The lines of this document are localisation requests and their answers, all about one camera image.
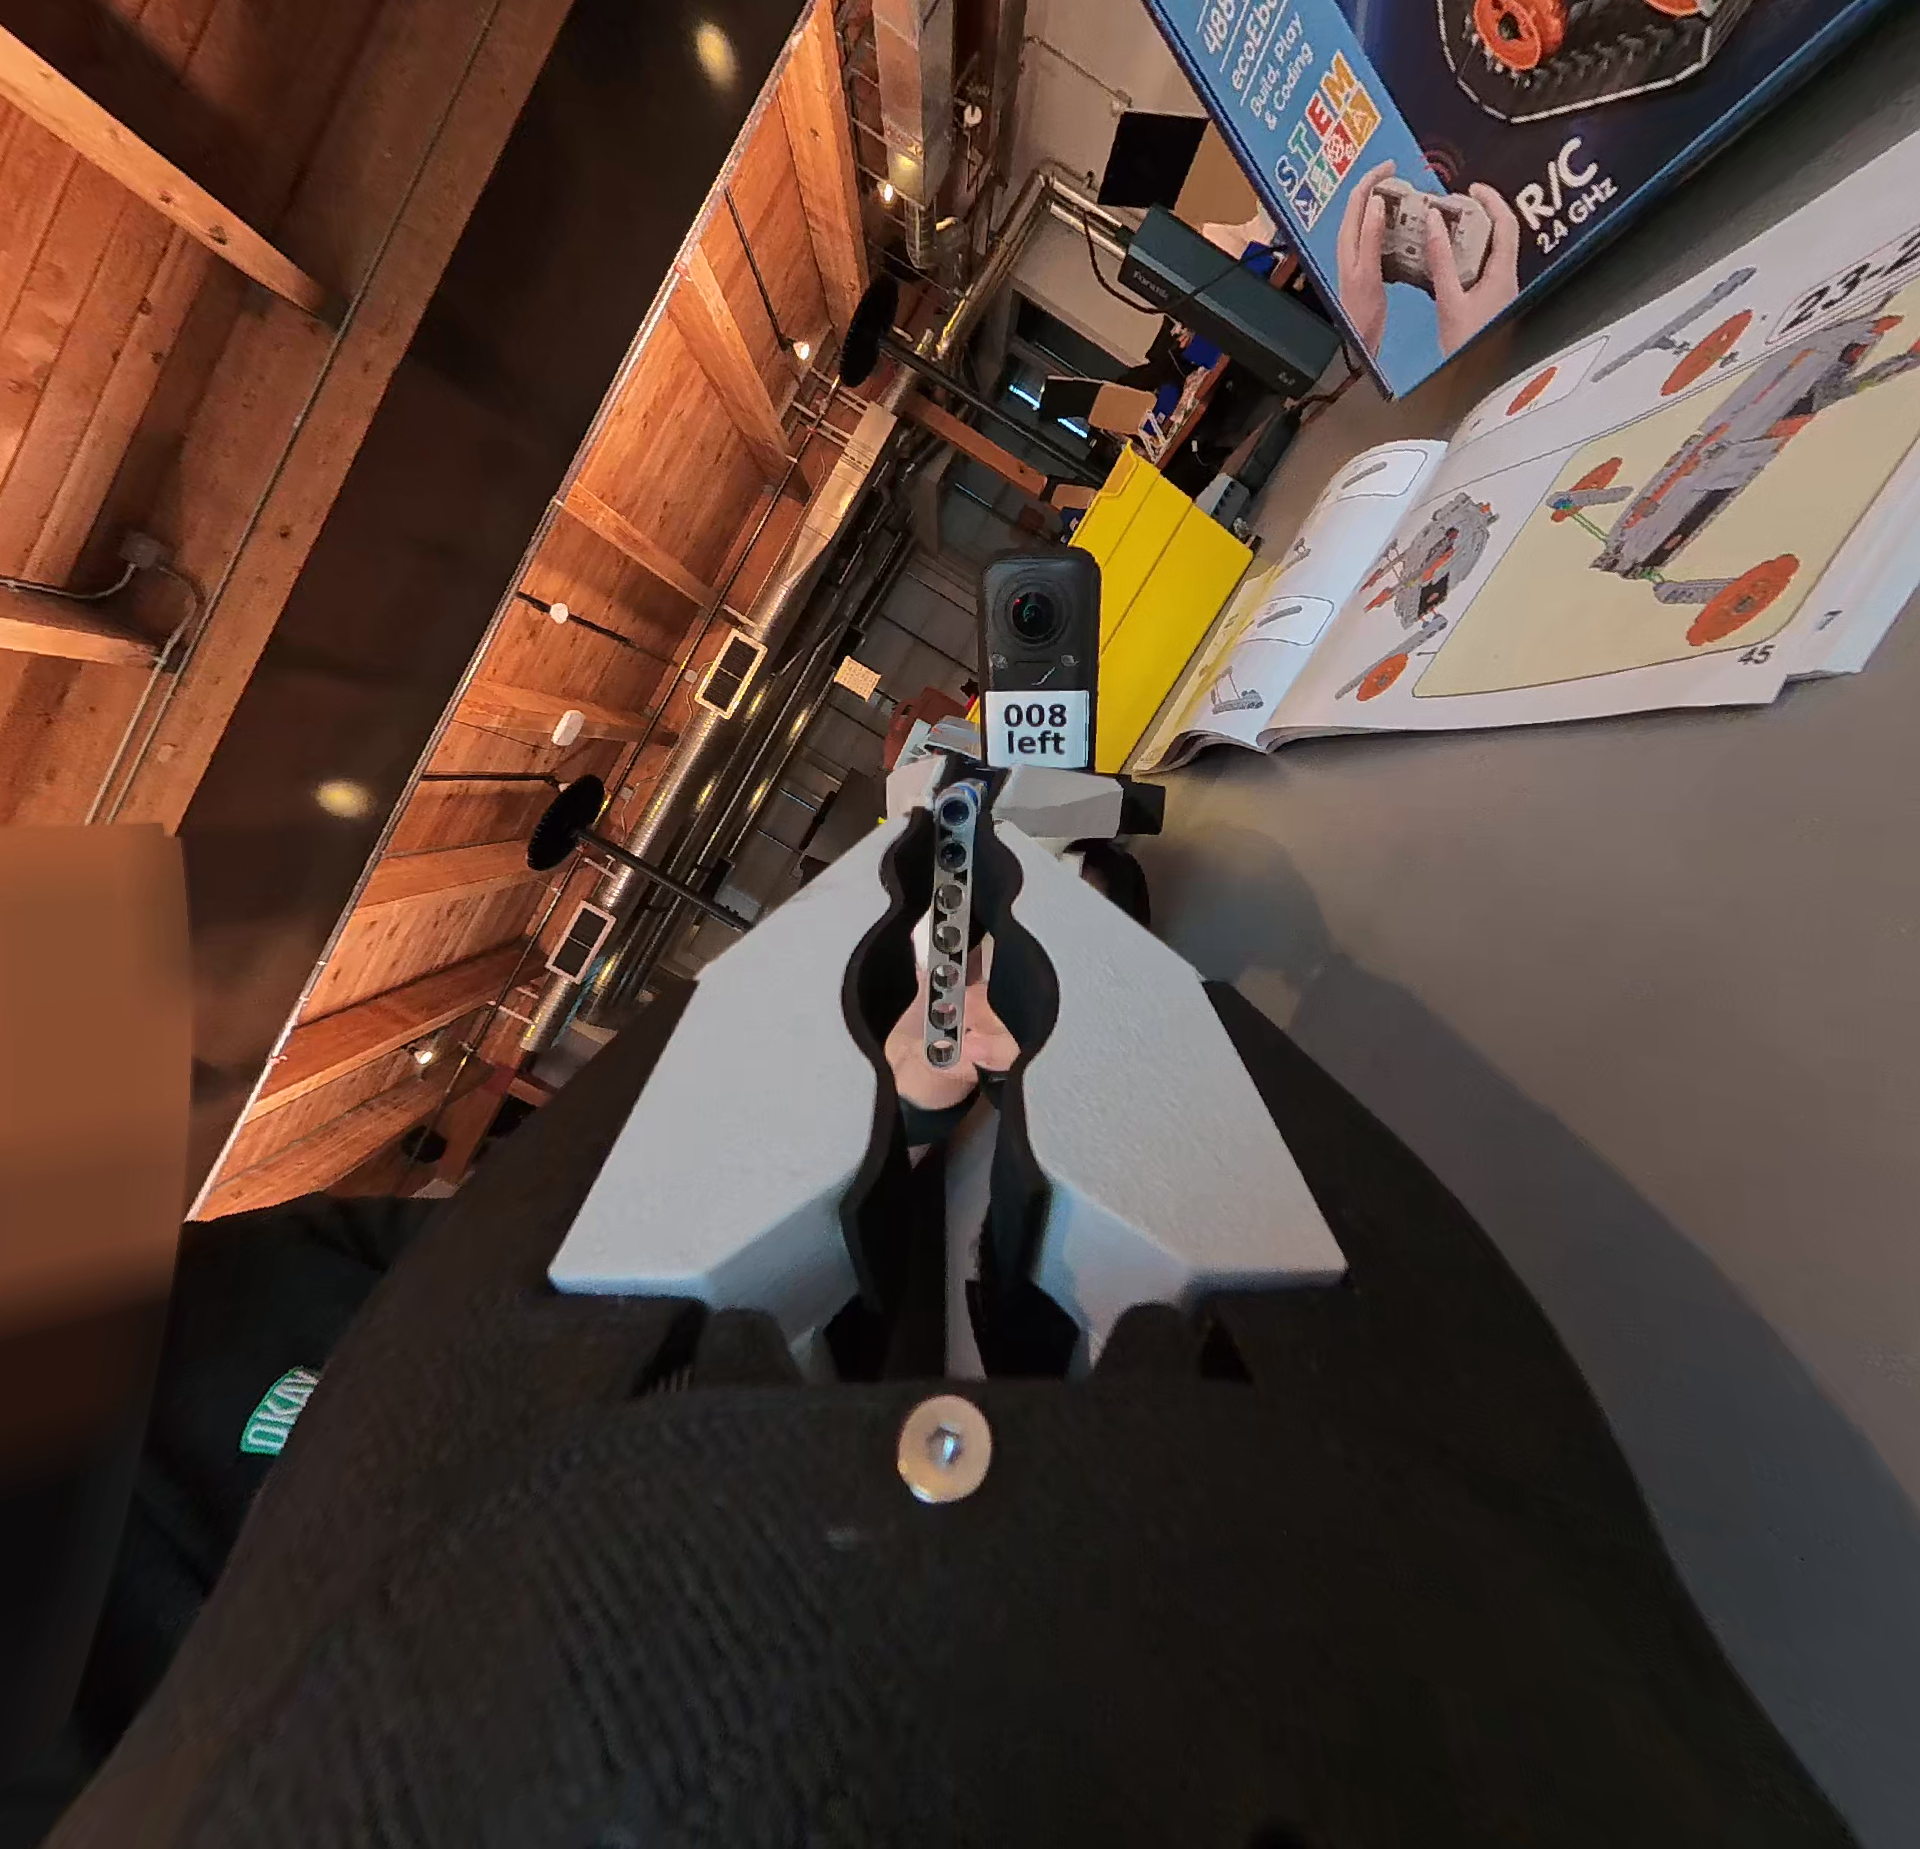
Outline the person's left hand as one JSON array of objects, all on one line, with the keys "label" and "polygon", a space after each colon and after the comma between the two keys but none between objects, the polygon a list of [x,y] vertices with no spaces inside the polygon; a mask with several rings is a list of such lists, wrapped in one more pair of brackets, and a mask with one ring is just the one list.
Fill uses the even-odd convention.
[{"label": "person's left hand", "polygon": [[916,992],[889,1029],[883,1052],[900,1100],[939,1111],[965,1102],[980,1088],[985,1073],[1010,1069],[1019,1056],[1019,1042],[996,1014],[985,975],[971,972],[956,1060],[949,1068],[934,1068],[925,1058],[928,992],[929,975],[920,968]]}]

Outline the open instruction booklet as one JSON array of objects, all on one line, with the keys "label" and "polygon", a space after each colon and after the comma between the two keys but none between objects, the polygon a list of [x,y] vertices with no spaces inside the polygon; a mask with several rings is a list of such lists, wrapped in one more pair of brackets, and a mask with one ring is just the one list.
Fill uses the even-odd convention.
[{"label": "open instruction booklet", "polygon": [[1918,139],[1338,469],[1130,762],[1748,707],[1916,589]]}]

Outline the robot kit box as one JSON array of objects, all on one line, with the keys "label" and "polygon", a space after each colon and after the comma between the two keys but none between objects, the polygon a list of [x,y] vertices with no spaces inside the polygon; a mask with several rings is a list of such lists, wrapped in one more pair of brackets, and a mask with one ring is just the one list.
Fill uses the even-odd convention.
[{"label": "robot kit box", "polygon": [[1143,0],[1387,395],[1887,0]]}]

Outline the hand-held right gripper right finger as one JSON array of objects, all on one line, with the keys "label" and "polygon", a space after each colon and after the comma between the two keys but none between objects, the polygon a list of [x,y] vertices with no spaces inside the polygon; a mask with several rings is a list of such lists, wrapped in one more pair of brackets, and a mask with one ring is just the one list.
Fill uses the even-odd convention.
[{"label": "hand-held right gripper right finger", "polygon": [[1141,1304],[1340,1282],[1340,1246],[1201,975],[999,816],[975,910],[1017,1042],[975,1236],[982,1374],[1084,1376]]}]

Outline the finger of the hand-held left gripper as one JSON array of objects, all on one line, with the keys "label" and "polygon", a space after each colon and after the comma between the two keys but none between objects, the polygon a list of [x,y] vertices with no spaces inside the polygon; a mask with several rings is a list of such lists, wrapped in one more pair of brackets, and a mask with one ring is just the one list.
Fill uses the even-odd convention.
[{"label": "finger of the hand-held left gripper", "polygon": [[996,795],[993,820],[1062,849],[1074,840],[1117,837],[1123,806],[1126,790],[1111,777],[1014,768]]}]

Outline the grey desk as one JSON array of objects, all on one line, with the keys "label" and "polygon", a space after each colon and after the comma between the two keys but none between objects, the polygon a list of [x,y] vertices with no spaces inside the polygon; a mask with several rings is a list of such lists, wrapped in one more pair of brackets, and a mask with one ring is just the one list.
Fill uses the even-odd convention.
[{"label": "grey desk", "polygon": [[1205,756],[1169,939],[1476,1212],[1860,1839],[1916,1843],[1916,619],[1743,717]]}]

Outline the grey holed building beam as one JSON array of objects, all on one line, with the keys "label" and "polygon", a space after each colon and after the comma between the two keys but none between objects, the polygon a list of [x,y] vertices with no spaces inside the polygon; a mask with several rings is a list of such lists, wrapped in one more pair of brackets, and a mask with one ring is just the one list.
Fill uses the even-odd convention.
[{"label": "grey holed building beam", "polygon": [[934,1068],[956,1060],[965,1029],[971,962],[971,884],[977,820],[947,827],[934,803],[934,883],[929,903],[925,1058]]}]

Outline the dark green case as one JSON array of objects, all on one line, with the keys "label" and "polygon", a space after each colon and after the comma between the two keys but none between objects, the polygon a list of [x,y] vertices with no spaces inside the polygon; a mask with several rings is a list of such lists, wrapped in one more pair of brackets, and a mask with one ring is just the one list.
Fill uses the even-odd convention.
[{"label": "dark green case", "polygon": [[1336,325],[1306,298],[1273,287],[1163,205],[1145,209],[1119,283],[1284,395],[1310,393],[1340,350]]}]

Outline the yellow plastic bin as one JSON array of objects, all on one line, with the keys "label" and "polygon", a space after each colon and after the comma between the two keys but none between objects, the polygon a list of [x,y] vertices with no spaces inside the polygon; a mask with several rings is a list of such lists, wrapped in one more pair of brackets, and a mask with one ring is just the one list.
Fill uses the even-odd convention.
[{"label": "yellow plastic bin", "polygon": [[1070,543],[1100,567],[1094,771],[1117,774],[1256,553],[1136,448],[1121,453]]}]

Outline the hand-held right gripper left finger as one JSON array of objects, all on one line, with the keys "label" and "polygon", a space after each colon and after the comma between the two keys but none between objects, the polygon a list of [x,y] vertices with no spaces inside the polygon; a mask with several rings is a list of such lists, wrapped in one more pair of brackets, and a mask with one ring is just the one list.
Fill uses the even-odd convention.
[{"label": "hand-held right gripper left finger", "polygon": [[767,1314],[809,1380],[875,1270],[843,1202],[886,1160],[883,1045],[918,987],[922,816],[866,834],[701,972],[548,1266],[563,1293]]}]

